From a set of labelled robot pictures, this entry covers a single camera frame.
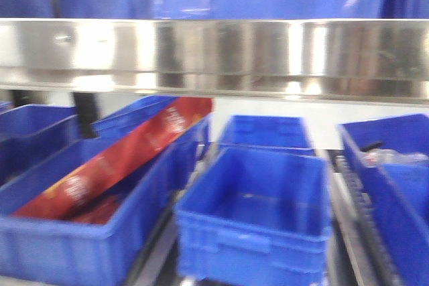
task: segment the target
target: crate handle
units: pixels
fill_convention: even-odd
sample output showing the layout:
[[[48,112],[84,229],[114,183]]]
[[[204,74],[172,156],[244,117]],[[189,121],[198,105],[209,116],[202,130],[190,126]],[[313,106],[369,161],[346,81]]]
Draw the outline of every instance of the crate handle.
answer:
[[[242,248],[248,251],[259,253],[269,253],[270,241],[268,237],[258,236],[256,234],[245,234],[231,230],[222,230],[218,233],[219,244]]]

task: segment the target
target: storage shelf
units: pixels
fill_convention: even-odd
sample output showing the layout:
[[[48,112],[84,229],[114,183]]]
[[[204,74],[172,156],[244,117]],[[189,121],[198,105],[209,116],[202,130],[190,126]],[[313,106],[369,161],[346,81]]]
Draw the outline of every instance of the storage shelf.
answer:
[[[429,20],[0,19],[0,88],[429,102]]]

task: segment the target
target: crate rim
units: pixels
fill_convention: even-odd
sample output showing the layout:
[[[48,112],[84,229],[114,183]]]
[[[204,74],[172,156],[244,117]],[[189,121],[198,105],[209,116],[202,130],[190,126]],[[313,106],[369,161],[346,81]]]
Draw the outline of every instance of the crate rim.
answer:
[[[17,138],[17,137],[18,138],[23,138],[23,139],[28,138],[28,137],[33,137],[34,135],[38,135],[41,132],[44,132],[44,131],[46,131],[48,129],[51,129],[52,127],[55,127],[55,126],[59,125],[60,123],[63,123],[63,122],[66,122],[66,121],[69,121],[69,120],[72,120],[72,119],[75,119],[76,122],[77,122],[76,108],[74,106],[50,106],[50,105],[44,105],[44,104],[27,104],[27,105],[19,106],[19,107],[14,108],[14,109],[9,109],[9,110],[0,112],[0,117],[2,115],[4,115],[5,113],[14,113],[16,110],[24,109],[24,108],[27,108],[27,107],[30,107],[30,106],[40,106],[42,108],[44,108],[44,107],[47,107],[47,108],[54,107],[54,108],[58,108],[58,109],[70,109],[70,110],[72,110],[74,112],[74,114],[70,115],[69,117],[65,117],[65,118],[63,118],[63,119],[61,119],[61,120],[59,120],[59,121],[57,121],[55,123],[52,123],[48,127],[44,127],[43,129],[40,129],[39,131],[30,133],[30,134],[25,134],[25,135],[13,135],[13,136],[8,137],[4,141],[10,140],[10,139],[14,139],[14,138]]]

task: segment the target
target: metal frame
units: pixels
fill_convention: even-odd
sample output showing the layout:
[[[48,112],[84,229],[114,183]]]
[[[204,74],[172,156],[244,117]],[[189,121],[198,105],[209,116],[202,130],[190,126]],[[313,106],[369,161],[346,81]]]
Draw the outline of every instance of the metal frame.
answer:
[[[0,19],[0,88],[429,102],[429,20]]]

